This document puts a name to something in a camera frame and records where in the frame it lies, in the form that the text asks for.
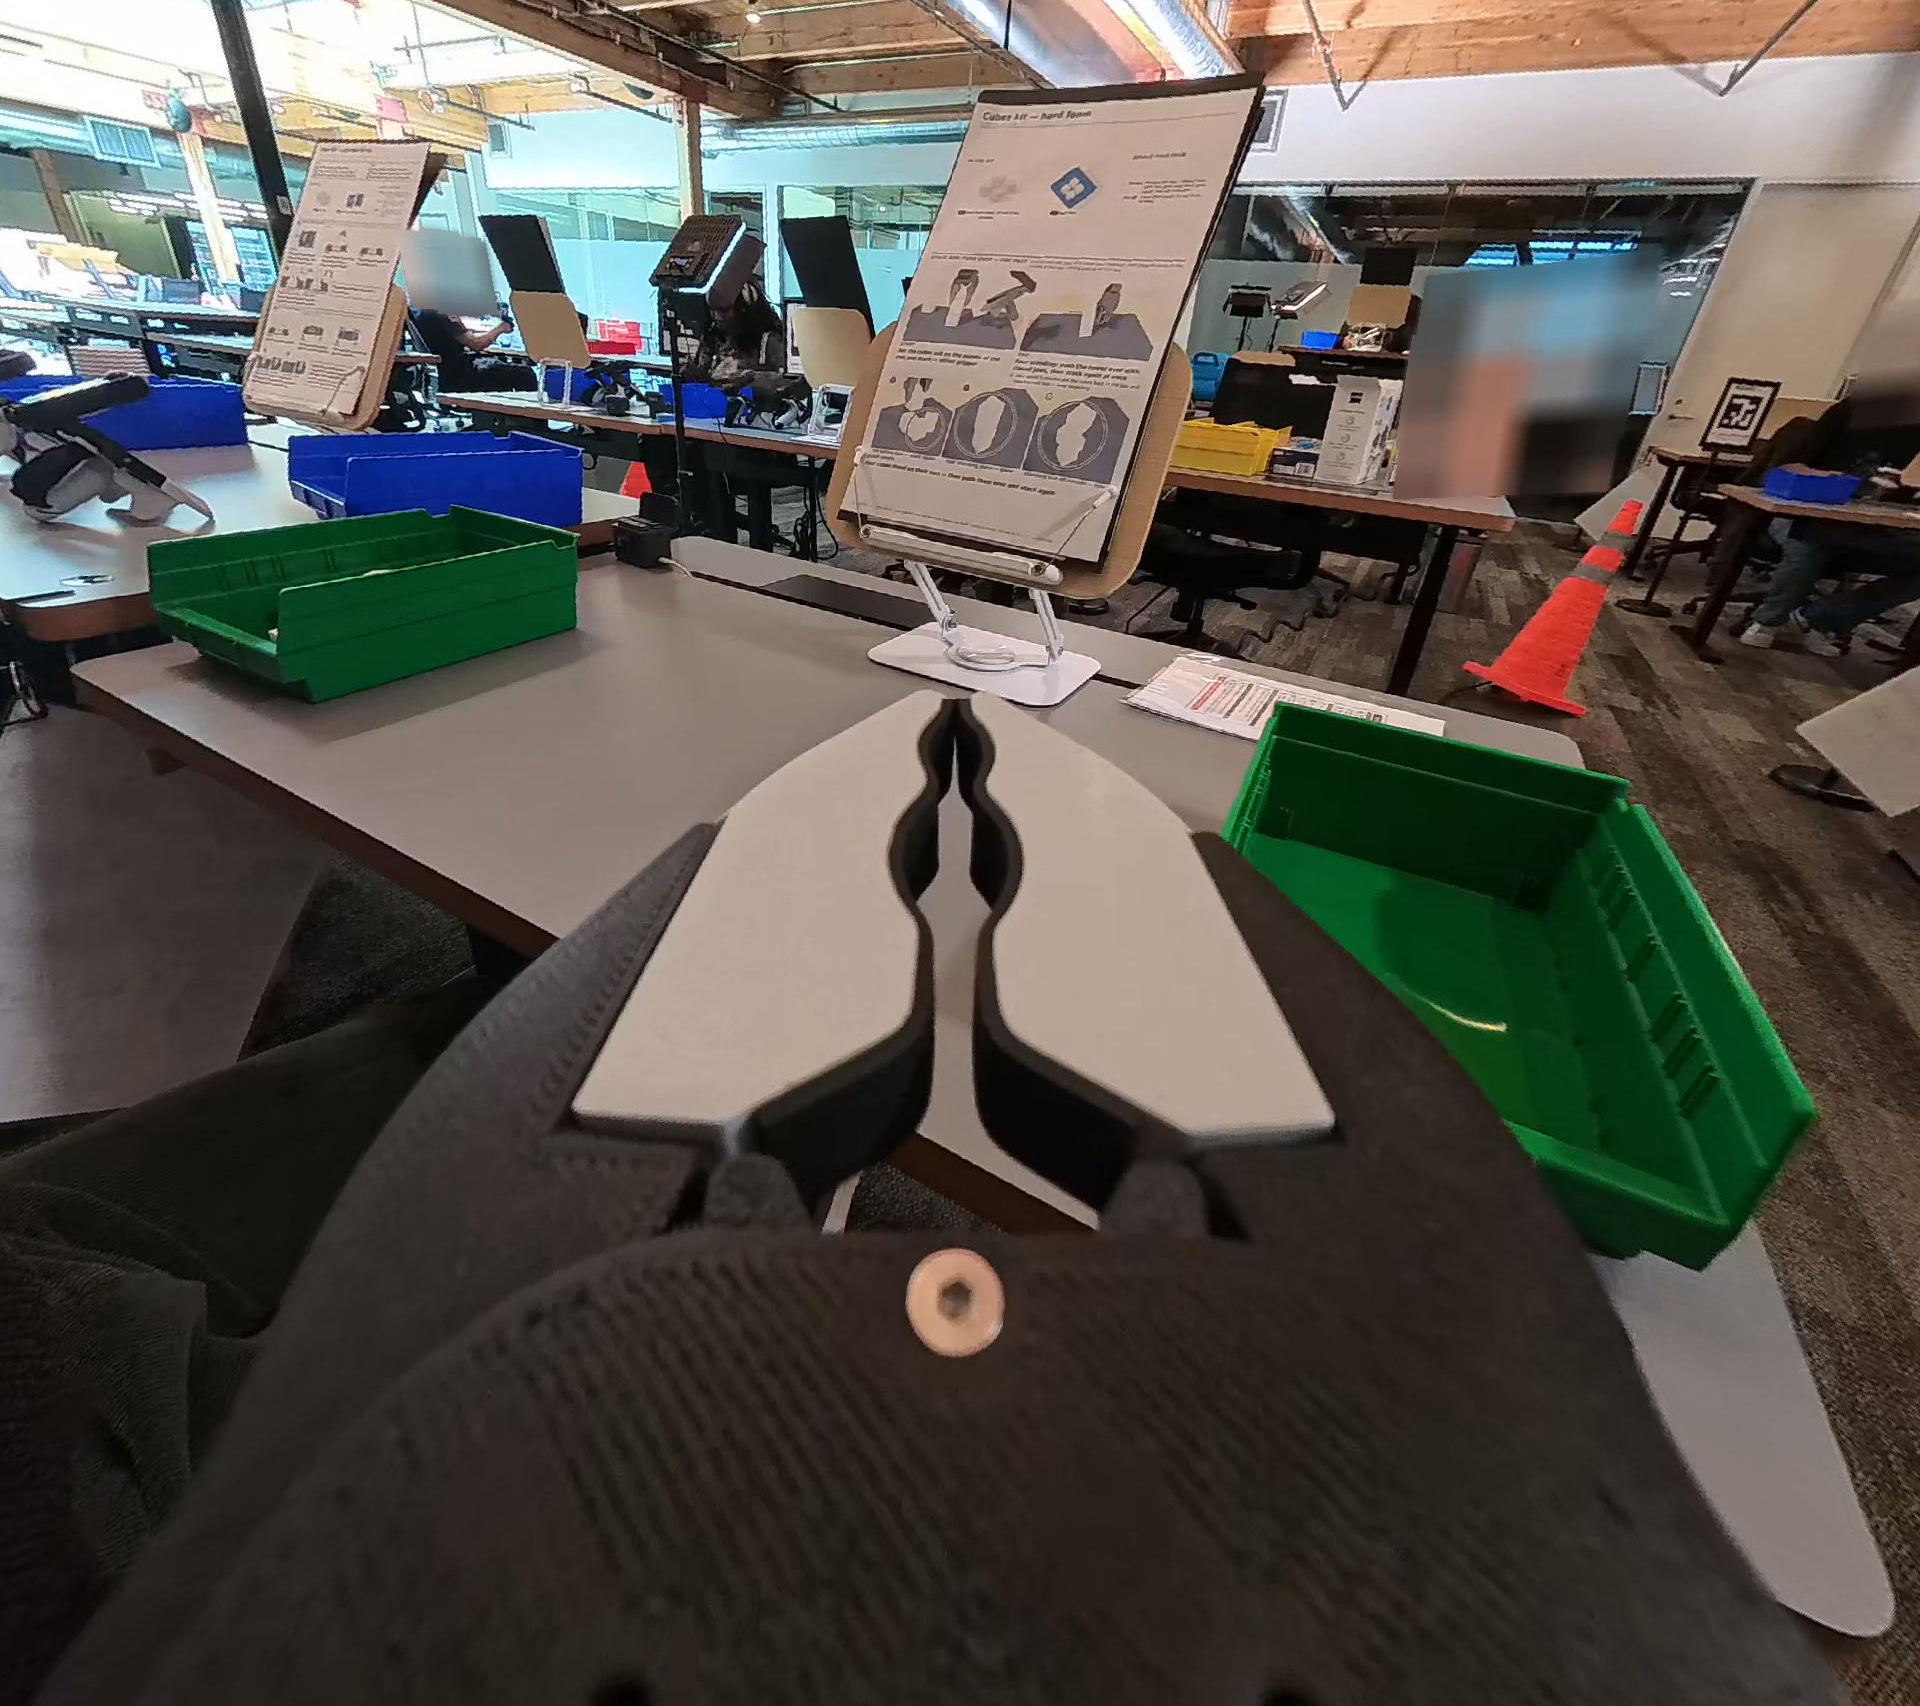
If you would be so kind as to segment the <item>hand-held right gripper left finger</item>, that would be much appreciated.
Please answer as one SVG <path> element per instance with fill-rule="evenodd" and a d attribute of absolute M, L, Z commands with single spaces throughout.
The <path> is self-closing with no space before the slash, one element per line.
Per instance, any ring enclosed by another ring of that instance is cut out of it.
<path fill-rule="evenodd" d="M 816 1206 L 919 1127 L 959 710 L 915 691 L 726 813 L 574 1098 L 584 1128 L 766 1156 Z"/>

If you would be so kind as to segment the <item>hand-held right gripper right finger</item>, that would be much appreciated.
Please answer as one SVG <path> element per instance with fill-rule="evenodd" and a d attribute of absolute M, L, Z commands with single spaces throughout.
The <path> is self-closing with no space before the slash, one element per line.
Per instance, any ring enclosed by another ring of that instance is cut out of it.
<path fill-rule="evenodd" d="M 1028 712 L 959 706 L 972 1091 L 992 1143 L 1105 1209 L 1145 1160 L 1327 1143 L 1329 1096 L 1202 839 L 1143 783 Z"/>

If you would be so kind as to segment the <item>grey desk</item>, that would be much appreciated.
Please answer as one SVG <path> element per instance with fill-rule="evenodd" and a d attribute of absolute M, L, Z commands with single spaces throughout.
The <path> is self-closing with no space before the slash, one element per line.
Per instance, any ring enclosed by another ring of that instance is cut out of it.
<path fill-rule="evenodd" d="M 192 647 L 76 669 L 81 702 L 522 957 L 570 933 L 788 758 L 938 685 L 873 624 L 760 591 L 780 563 L 581 568 L 578 629 L 329 705 Z M 1653 1403 L 1765 1589 L 1866 1641 L 1882 1550 L 1756 1227 L 1702 1271 L 1598 1257 Z"/>

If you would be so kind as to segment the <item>paper sheet with red print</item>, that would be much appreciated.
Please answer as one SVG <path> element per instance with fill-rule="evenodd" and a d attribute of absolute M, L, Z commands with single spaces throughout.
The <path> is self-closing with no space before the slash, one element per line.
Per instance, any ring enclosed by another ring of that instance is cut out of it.
<path fill-rule="evenodd" d="M 1249 743 L 1260 741 L 1281 710 L 1342 716 L 1407 733 L 1447 733 L 1443 716 L 1269 677 L 1205 652 L 1177 652 L 1153 679 L 1134 686 L 1126 705 Z"/>

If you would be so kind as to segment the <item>instruction sheet on stand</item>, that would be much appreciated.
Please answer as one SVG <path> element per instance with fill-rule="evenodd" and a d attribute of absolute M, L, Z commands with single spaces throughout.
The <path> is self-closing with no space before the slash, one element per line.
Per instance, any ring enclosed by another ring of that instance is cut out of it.
<path fill-rule="evenodd" d="M 1179 342 L 1182 318 L 1151 402 L 1108 553 L 1091 563 L 1028 562 L 971 540 L 937 540 L 863 526 L 845 510 L 852 458 L 870 428 L 879 367 L 895 334 L 895 325 L 888 328 L 852 393 L 826 496 L 835 540 L 904 563 L 926 605 L 926 614 L 912 620 L 905 632 L 876 643 L 873 661 L 1043 710 L 1060 706 L 1091 683 L 1096 661 L 1070 651 L 1054 601 L 1104 596 L 1126 586 L 1141 563 L 1168 483 L 1173 447 L 1188 419 L 1192 381 L 1191 358 Z"/>

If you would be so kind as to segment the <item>green plastic bin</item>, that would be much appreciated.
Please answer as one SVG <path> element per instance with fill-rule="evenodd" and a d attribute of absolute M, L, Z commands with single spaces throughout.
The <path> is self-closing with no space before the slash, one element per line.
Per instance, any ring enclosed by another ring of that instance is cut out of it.
<path fill-rule="evenodd" d="M 1278 705 L 1224 834 L 1452 1051 L 1608 1257 L 1709 1268 L 1818 1117 L 1628 782 Z"/>
<path fill-rule="evenodd" d="M 148 548 L 157 626 L 322 705 L 578 626 L 578 535 L 475 507 Z"/>

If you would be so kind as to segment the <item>black steel pillar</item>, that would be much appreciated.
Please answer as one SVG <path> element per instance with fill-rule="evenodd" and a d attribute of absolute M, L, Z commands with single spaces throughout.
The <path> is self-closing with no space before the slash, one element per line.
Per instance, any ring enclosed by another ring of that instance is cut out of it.
<path fill-rule="evenodd" d="M 294 197 L 284 170 L 270 97 L 259 73 L 247 9 L 242 0 L 208 3 L 227 60 L 230 86 L 247 137 L 275 254 L 282 255 L 292 232 Z"/>

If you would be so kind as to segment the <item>black backed document stand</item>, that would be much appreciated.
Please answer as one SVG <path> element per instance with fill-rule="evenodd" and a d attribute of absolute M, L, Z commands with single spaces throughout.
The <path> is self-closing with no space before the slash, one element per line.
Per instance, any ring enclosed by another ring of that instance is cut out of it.
<path fill-rule="evenodd" d="M 876 334 L 870 289 L 840 214 L 780 223 L 797 297 L 786 302 L 788 358 L 808 385 L 855 388 Z"/>
<path fill-rule="evenodd" d="M 549 223 L 537 214 L 484 214 L 485 239 L 510 282 L 510 309 L 522 348 L 540 366 L 587 372 L 584 321 L 569 297 Z"/>

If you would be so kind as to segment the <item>long brown edged table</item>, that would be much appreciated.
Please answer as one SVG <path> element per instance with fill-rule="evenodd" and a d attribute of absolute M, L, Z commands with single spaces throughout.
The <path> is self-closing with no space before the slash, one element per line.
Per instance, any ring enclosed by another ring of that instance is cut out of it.
<path fill-rule="evenodd" d="M 648 413 L 607 415 L 592 406 L 533 394 L 444 393 L 443 404 L 461 413 L 542 422 L 540 430 L 550 437 L 574 437 L 592 453 L 622 459 L 638 459 L 648 443 L 675 439 L 670 419 Z M 805 477 L 821 477 L 821 468 L 828 468 L 840 450 L 840 437 L 826 430 L 726 427 L 707 419 L 688 424 L 685 439 L 732 456 L 750 450 L 763 459 L 797 462 L 807 468 Z M 1205 631 L 1205 605 L 1211 599 L 1243 604 L 1257 588 L 1254 556 L 1274 559 L 1283 553 L 1293 553 L 1298 559 L 1317 556 L 1310 586 L 1334 583 L 1333 573 L 1318 569 L 1318 562 L 1329 554 L 1393 562 L 1393 595 L 1399 595 L 1407 614 L 1381 688 L 1412 694 L 1435 612 L 1454 574 L 1454 559 L 1467 550 L 1463 540 L 1509 531 L 1517 528 L 1517 517 L 1498 500 L 1399 500 L 1297 476 L 1235 476 L 1174 464 L 1147 535 L 1153 553 L 1141 562 L 1147 573 L 1154 556 L 1168 556 L 1161 526 L 1177 531 L 1174 542 L 1184 554 L 1188 546 L 1211 540 L 1209 580 L 1219 591 L 1214 593 L 1207 582 L 1188 576 L 1191 566 L 1177 582 L 1161 582 L 1170 595 L 1173 626 L 1153 629 L 1145 637 L 1207 651 L 1214 641 Z"/>

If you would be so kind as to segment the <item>large orange traffic cone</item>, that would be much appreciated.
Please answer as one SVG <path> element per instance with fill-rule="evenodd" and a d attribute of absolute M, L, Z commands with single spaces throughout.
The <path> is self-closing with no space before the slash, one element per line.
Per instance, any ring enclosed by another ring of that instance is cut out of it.
<path fill-rule="evenodd" d="M 1573 675 L 1594 635 L 1620 566 L 1617 546 L 1594 542 L 1494 661 L 1465 661 L 1463 673 L 1526 706 L 1584 716 L 1585 706 L 1573 701 Z"/>

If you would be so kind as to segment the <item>yellow plastic bin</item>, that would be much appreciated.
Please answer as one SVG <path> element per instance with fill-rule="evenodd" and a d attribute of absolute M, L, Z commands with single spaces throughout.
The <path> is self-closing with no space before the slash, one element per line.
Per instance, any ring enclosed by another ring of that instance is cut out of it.
<path fill-rule="evenodd" d="M 1170 468 L 1263 477 L 1276 456 L 1291 445 L 1288 427 L 1260 427 L 1255 422 L 1218 422 L 1214 417 L 1188 417 L 1173 447 Z"/>

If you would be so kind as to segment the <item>white cardboard box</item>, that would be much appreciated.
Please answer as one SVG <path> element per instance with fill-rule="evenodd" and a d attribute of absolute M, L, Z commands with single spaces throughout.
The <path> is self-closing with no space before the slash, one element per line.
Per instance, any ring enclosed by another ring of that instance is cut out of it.
<path fill-rule="evenodd" d="M 1336 489 L 1381 484 L 1395 445 L 1401 393 L 1401 379 L 1336 376 L 1317 456 L 1317 484 Z"/>

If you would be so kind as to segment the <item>black office chair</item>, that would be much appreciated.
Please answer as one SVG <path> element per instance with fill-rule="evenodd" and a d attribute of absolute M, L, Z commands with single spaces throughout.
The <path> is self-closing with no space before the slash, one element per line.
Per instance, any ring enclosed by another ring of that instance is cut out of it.
<path fill-rule="evenodd" d="M 1230 356 L 1214 394 L 1214 419 L 1290 428 L 1300 390 L 1291 366 L 1278 356 Z M 1312 614 L 1333 618 L 1349 591 L 1321 566 L 1327 517 L 1302 505 L 1254 493 L 1218 493 L 1170 484 L 1145 539 L 1143 574 L 1170 591 L 1173 626 L 1151 637 L 1215 651 L 1205 632 L 1214 599 L 1239 601 L 1244 591 L 1306 588 Z"/>

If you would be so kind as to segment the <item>studio light panel on stand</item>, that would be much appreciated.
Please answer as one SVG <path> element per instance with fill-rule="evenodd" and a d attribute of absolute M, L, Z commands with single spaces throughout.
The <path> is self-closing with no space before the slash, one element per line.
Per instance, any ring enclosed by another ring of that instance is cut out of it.
<path fill-rule="evenodd" d="M 696 301 L 703 293 L 731 299 L 748 276 L 760 276 L 761 254 L 761 239 L 739 215 L 691 214 L 677 229 L 651 274 L 659 293 L 661 348 L 668 356 L 680 535 L 707 529 L 707 477 L 694 468 L 685 415 L 685 385 L 702 383 L 694 379 Z"/>

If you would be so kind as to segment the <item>person's dark clothed lap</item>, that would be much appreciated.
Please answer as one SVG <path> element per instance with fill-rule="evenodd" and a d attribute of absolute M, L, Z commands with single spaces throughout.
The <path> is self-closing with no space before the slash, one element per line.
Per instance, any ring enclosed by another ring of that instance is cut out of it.
<path fill-rule="evenodd" d="M 4 1702 L 712 1702 L 727 1627 L 588 1466 L 702 1122 L 584 1081 L 696 826 L 468 1021 L 405 1008 L 4 1156 Z"/>

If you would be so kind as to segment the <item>light grey table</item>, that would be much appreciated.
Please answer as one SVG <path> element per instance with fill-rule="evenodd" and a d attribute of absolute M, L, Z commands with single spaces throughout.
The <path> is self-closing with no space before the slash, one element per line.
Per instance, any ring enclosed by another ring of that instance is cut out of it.
<path fill-rule="evenodd" d="M 1870 808 L 1900 820 L 1919 808 L 1919 666 L 1811 716 L 1797 727 Z"/>

